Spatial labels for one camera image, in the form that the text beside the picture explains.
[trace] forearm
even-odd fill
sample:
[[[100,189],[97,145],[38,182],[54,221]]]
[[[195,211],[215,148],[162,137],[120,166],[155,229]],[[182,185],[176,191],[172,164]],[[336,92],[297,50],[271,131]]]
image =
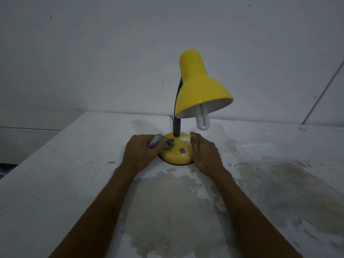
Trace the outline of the forearm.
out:
[[[135,172],[119,167],[103,190],[50,255],[55,257],[104,257],[119,212]]]
[[[213,177],[246,257],[301,257],[233,180],[221,170]]]

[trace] transparent plastic container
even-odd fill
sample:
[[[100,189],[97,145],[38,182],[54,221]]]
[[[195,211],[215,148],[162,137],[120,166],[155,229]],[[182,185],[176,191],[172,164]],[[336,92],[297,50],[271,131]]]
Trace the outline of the transparent plastic container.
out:
[[[281,152],[277,143],[269,141],[236,141],[235,148],[245,161],[255,168],[292,162],[289,157]]]

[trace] gray cloth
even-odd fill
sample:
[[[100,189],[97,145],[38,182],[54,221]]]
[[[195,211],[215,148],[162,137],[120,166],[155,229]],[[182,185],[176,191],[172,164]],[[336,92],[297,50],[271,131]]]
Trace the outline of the gray cloth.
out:
[[[148,147],[151,148],[151,149],[156,147],[157,143],[162,138],[166,138],[166,137],[163,136],[162,134],[156,134],[154,136],[154,138],[151,141],[148,142]],[[171,147],[173,147],[173,140],[167,138],[166,145],[165,145],[164,149],[170,149]]]

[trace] person's right arm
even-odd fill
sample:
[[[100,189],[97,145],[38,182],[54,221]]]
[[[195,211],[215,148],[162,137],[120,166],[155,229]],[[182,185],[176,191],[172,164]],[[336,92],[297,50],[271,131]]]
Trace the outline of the person's right arm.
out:
[[[245,195],[223,167],[213,142],[191,132],[196,167],[217,186],[246,257],[302,257]]]

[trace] lamp arm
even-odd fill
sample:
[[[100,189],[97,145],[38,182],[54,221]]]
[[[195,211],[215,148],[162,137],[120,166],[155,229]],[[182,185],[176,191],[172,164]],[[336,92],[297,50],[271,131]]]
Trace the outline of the lamp arm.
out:
[[[180,88],[182,86],[183,86],[183,80],[182,80],[182,77],[180,77],[177,95],[175,96],[175,102],[174,102],[174,113],[173,113],[173,136],[174,137],[180,136],[180,122],[181,122],[181,120],[175,116],[175,103],[177,102],[178,94],[179,94]]]

